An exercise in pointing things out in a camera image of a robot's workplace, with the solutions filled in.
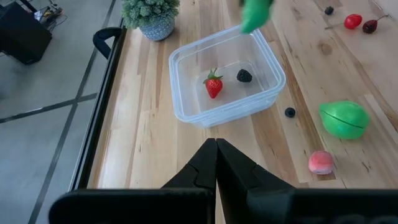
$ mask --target green object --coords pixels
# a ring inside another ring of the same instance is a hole
[[[369,124],[369,115],[359,104],[352,101],[337,101],[319,105],[323,127],[341,139],[361,137]]]
[[[122,16],[127,28],[148,26],[158,20],[173,21],[180,0],[123,0]]]
[[[269,17],[269,8],[273,0],[245,0],[242,18],[243,34],[250,34],[253,30],[264,25]]]

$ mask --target gray floor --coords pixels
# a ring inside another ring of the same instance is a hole
[[[7,4],[11,0],[0,0]],[[55,0],[68,19],[54,29],[41,61],[23,65],[0,54],[0,121],[15,114],[92,96],[64,107],[0,123],[0,223],[48,223],[52,202],[70,187],[106,59],[92,36],[118,26],[121,0]],[[40,9],[47,0],[32,0]],[[109,8],[113,6],[107,18]],[[54,155],[59,159],[49,172]]]

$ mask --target potted plant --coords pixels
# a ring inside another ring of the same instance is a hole
[[[163,40],[174,29],[179,5],[179,0],[123,0],[124,24],[139,27],[150,40]]]

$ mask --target pink peach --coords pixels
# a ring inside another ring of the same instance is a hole
[[[329,152],[314,152],[308,162],[308,168],[315,174],[330,174],[333,171],[333,158]]]

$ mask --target wooden table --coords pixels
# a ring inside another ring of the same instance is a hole
[[[323,13],[329,5],[332,16]],[[239,24],[237,1],[181,1],[176,28],[161,42],[129,30],[89,187],[158,188],[207,138],[225,138],[296,187],[398,187],[398,24],[394,17],[382,19],[371,35],[360,27],[324,29],[351,13],[377,19],[385,14],[382,7],[398,11],[394,0],[277,0],[261,31],[286,73],[284,90],[268,110],[209,129],[174,116],[168,59],[180,46]],[[318,105],[338,100],[369,112],[361,139],[334,138],[323,128]],[[293,119],[284,115],[289,106],[297,110]],[[309,172],[308,157],[318,150],[333,155],[334,173]]]

